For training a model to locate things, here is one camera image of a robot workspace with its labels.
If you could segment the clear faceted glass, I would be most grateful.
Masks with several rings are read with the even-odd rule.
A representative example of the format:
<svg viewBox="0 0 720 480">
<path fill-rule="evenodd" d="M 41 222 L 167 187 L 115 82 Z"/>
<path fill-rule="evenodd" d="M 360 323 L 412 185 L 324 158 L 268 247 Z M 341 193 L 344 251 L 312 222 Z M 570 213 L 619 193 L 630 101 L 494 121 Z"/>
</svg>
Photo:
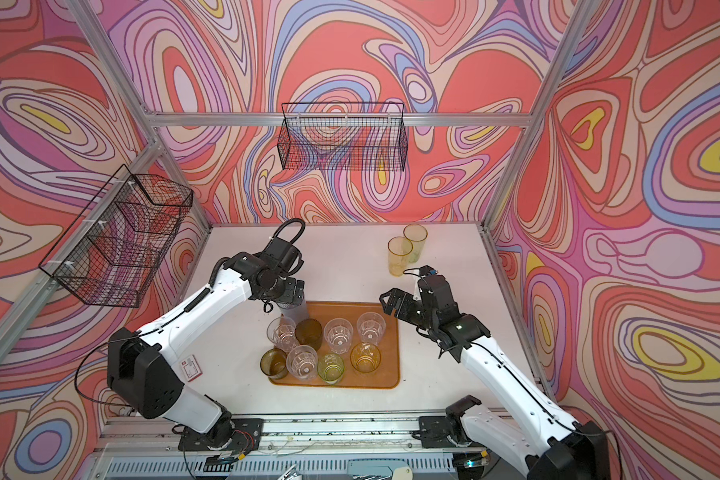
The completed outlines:
<svg viewBox="0 0 720 480">
<path fill-rule="evenodd" d="M 285 316 L 280 316 L 270 322 L 267 327 L 267 338 L 276 347 L 289 353 L 300 345 L 295 335 L 295 322 Z"/>
</svg>

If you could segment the tall olive textured glass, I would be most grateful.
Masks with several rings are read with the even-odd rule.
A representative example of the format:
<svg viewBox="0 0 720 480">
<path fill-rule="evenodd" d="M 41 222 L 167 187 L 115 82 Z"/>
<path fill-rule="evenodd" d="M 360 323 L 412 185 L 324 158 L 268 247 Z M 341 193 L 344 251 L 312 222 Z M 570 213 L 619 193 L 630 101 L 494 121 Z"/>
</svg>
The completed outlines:
<svg viewBox="0 0 720 480">
<path fill-rule="evenodd" d="M 300 345 L 319 351 L 323 343 L 323 326 L 314 318 L 305 319 L 296 325 L 295 337 Z"/>
</svg>

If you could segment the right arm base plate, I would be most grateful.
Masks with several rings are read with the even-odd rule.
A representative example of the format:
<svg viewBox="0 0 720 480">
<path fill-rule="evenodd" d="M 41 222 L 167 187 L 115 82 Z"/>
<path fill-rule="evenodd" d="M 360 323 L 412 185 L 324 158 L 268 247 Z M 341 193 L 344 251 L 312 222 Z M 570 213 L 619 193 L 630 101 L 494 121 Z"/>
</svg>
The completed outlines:
<svg viewBox="0 0 720 480">
<path fill-rule="evenodd" d="M 418 418 L 418 429 L 411 433 L 426 449 L 467 449 L 482 448 L 483 445 L 470 440 L 461 424 L 445 415 L 425 415 Z"/>
</svg>

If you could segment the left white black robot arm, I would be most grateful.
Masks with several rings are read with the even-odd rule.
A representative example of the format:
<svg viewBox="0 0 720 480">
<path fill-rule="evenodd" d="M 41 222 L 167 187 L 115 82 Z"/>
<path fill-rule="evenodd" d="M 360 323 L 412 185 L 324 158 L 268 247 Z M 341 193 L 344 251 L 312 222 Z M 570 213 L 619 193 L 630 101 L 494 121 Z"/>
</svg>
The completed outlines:
<svg viewBox="0 0 720 480">
<path fill-rule="evenodd" d="M 107 345 L 107 385 L 146 419 L 163 418 L 198 434 L 208 448 L 229 443 L 235 427 L 220 403 L 198 393 L 174 371 L 187 348 L 235 307 L 261 301 L 292 304 L 303 293 L 303 265 L 292 241 L 273 237 L 258 253 L 219 259 L 191 298 L 137 331 L 117 330 Z"/>
</svg>

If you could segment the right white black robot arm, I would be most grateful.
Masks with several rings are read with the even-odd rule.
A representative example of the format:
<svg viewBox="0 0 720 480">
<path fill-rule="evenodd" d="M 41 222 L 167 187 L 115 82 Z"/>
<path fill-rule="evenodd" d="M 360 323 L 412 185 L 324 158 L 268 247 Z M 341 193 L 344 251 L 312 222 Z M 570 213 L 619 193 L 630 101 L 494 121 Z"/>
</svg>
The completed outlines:
<svg viewBox="0 0 720 480">
<path fill-rule="evenodd" d="M 509 359 L 490 330 L 460 311 L 444 276 L 419 277 L 416 294 L 392 288 L 379 297 L 385 314 L 411 324 L 487 386 L 513 418 L 497 417 L 473 396 L 446 415 L 459 442 L 478 443 L 528 479 L 608 479 L 607 434 L 580 423 L 546 396 Z"/>
</svg>

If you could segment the brown plastic tray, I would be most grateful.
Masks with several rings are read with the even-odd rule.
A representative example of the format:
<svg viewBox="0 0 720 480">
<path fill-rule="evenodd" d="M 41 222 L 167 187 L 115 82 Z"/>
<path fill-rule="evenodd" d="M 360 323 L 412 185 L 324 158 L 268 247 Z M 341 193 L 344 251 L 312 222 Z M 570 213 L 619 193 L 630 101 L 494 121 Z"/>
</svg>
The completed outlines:
<svg viewBox="0 0 720 480">
<path fill-rule="evenodd" d="M 398 321 L 382 311 L 382 307 L 376 303 L 352 303 L 352 302 L 325 302 L 308 301 L 308 311 L 312 318 L 325 326 L 334 318 L 344 318 L 353 325 L 352 347 L 366 342 L 357 334 L 357 320 L 365 313 L 376 313 L 385 320 L 385 332 L 377 346 L 380 351 L 380 362 L 378 367 L 370 372 L 361 372 L 354 368 L 351 361 L 351 352 L 343 355 L 344 373 L 335 383 L 327 383 L 318 373 L 315 376 L 301 380 L 285 371 L 282 379 L 270 379 L 269 382 L 280 386 L 309 386 L 322 388 L 350 388 L 350 389 L 376 389 L 389 390 L 395 388 L 400 379 L 400 353 L 398 340 Z"/>
</svg>

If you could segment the tall clear glass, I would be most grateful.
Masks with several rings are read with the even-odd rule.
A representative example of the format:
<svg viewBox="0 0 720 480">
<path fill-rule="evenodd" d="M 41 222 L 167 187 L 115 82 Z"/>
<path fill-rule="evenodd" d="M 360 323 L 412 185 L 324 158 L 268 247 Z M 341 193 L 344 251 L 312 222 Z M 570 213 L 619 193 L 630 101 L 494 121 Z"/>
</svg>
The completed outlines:
<svg viewBox="0 0 720 480">
<path fill-rule="evenodd" d="M 323 328 L 324 341 L 337 355 L 345 355 L 351 350 L 353 333 L 353 325 L 344 318 L 334 318 Z"/>
</svg>

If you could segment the blue textured glass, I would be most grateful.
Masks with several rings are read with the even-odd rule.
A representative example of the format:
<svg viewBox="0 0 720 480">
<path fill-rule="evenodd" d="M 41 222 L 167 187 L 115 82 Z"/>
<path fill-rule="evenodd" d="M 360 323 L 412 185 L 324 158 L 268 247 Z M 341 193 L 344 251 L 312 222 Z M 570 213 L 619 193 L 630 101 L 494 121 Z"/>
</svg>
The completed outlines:
<svg viewBox="0 0 720 480">
<path fill-rule="evenodd" d="M 290 318 L 296 324 L 310 318 L 307 302 L 302 300 L 300 304 L 279 303 L 279 310 L 283 316 Z"/>
</svg>

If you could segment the short amber textured glass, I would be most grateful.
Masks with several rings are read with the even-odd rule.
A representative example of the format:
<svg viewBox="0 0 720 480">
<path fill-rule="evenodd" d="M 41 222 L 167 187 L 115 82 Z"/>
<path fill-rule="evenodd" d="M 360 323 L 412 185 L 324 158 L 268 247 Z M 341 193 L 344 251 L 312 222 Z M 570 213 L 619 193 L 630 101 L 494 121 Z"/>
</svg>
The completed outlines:
<svg viewBox="0 0 720 480">
<path fill-rule="evenodd" d="M 267 350 L 261 357 L 259 367 L 269 380 L 280 380 L 288 375 L 287 353 L 280 348 Z"/>
</svg>

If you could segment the tall yellow glass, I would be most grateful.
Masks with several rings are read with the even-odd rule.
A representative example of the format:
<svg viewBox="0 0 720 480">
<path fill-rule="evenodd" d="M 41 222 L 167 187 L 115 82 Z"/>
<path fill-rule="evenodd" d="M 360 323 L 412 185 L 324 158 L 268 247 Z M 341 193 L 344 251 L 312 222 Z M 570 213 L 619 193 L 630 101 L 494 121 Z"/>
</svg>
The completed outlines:
<svg viewBox="0 0 720 480">
<path fill-rule="evenodd" d="M 388 241 L 388 271 L 391 275 L 399 277 L 404 274 L 412 251 L 412 242 L 404 236 L 395 236 Z"/>
</svg>

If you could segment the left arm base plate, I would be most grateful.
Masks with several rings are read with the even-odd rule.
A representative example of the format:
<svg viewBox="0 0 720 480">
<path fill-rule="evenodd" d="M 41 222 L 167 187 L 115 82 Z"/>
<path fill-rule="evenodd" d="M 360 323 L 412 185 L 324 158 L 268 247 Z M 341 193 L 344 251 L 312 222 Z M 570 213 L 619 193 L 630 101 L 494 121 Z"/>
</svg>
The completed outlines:
<svg viewBox="0 0 720 480">
<path fill-rule="evenodd" d="M 250 453 L 260 446 L 263 426 L 262 418 L 223 419 L 208 433 L 201 434 L 192 429 L 182 432 L 178 449 L 182 452 Z"/>
</svg>

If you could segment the tall light green glass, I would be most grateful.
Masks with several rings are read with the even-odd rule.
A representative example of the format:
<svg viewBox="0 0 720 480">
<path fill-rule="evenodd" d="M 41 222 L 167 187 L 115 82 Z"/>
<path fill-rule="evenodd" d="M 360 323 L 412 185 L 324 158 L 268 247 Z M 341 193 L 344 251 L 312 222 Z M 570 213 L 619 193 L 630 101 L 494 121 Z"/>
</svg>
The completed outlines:
<svg viewBox="0 0 720 480">
<path fill-rule="evenodd" d="M 428 230 L 421 224 L 409 224 L 403 230 L 403 236 L 411 243 L 412 251 L 408 256 L 408 263 L 419 261 L 428 238 Z"/>
</svg>

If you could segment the pale green glass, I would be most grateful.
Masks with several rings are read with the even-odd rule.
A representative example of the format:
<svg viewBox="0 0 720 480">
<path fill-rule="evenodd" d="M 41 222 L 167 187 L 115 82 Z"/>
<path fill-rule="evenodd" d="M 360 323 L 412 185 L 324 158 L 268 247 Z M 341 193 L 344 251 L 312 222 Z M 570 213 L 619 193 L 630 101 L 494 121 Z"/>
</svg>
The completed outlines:
<svg viewBox="0 0 720 480">
<path fill-rule="evenodd" d="M 340 355 L 329 352 L 318 360 L 318 375 L 328 385 L 339 383 L 345 373 L 344 360 Z"/>
</svg>

